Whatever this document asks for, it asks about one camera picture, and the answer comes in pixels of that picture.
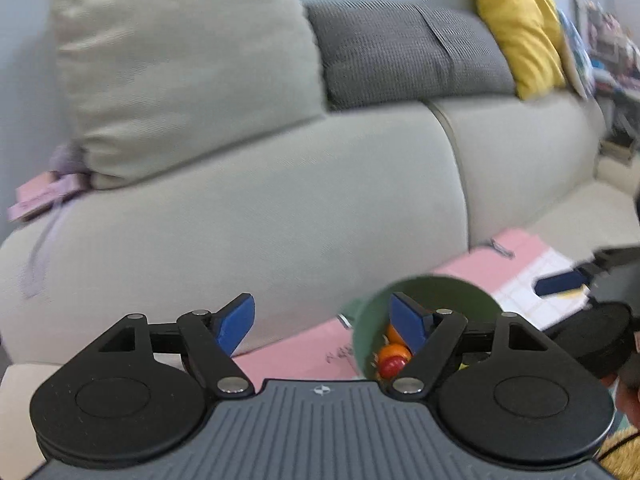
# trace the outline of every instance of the throw pillow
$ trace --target throw pillow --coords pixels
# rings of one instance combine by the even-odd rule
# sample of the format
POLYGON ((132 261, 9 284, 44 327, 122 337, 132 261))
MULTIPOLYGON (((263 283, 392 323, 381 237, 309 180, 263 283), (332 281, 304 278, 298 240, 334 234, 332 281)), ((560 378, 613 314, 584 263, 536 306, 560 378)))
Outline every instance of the throw pillow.
POLYGON ((123 186, 323 113, 299 0, 52 0, 94 186, 123 186))
POLYGON ((317 3, 307 11, 335 108, 514 93, 500 48, 472 14, 385 1, 317 3))
POLYGON ((564 88, 554 0, 476 0, 476 5, 509 63, 521 99, 564 88))
POLYGON ((564 43, 560 52, 562 68, 578 95, 583 99, 590 99, 595 93, 596 81, 587 48, 574 24, 562 10, 558 10, 558 18, 564 31, 564 43))

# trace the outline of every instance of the orange ball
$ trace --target orange ball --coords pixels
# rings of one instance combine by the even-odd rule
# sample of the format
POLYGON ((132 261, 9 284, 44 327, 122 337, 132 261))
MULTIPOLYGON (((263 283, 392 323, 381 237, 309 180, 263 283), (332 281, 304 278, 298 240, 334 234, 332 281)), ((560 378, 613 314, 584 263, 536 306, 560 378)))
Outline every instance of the orange ball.
POLYGON ((400 356, 407 361, 411 359, 411 352, 406 346, 399 345, 398 343, 392 343, 391 345, 383 346, 378 352, 378 362, 382 362, 390 357, 400 356))
POLYGON ((404 339, 402 339, 402 337, 400 336, 400 334, 398 333, 398 330, 396 330, 394 328, 394 326, 389 323, 389 326, 386 327, 386 338, 389 340, 390 343, 396 343, 402 346, 406 346, 406 343, 404 342, 404 339))

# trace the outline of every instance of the black round disc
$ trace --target black round disc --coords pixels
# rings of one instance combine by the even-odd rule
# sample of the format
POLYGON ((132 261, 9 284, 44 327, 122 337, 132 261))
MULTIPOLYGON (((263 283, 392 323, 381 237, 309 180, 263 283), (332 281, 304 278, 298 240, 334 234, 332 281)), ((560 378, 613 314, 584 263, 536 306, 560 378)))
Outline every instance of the black round disc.
POLYGON ((453 374, 438 395, 449 431, 483 456, 516 465, 591 456, 610 428, 612 399, 569 356, 547 352, 492 355, 453 374))
POLYGON ((616 372, 635 350, 631 314, 623 304, 581 310, 559 326, 553 341, 599 378, 616 372))
POLYGON ((144 462, 199 425, 204 394, 184 372, 155 361, 67 365, 31 400, 43 451, 72 465, 115 468, 144 462))

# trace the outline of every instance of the white grid paper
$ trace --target white grid paper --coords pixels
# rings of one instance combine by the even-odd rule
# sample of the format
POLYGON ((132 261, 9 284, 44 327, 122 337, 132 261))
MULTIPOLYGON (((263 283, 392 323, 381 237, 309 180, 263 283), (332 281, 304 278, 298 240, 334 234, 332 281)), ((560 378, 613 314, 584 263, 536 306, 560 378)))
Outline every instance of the white grid paper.
POLYGON ((539 330, 580 310, 587 301, 583 292, 539 298, 533 292, 536 279, 572 268, 572 261, 549 249, 511 281, 494 292, 494 300, 505 312, 516 312, 539 330))

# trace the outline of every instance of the red ball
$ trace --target red ball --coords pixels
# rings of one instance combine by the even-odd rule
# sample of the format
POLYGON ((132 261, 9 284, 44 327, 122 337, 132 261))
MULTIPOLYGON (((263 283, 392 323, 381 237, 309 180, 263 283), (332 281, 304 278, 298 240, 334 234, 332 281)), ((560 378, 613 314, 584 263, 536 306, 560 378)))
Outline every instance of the red ball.
POLYGON ((381 378, 388 381, 398 375, 408 362, 408 359, 400 355, 388 357, 378 363, 378 373, 381 378))

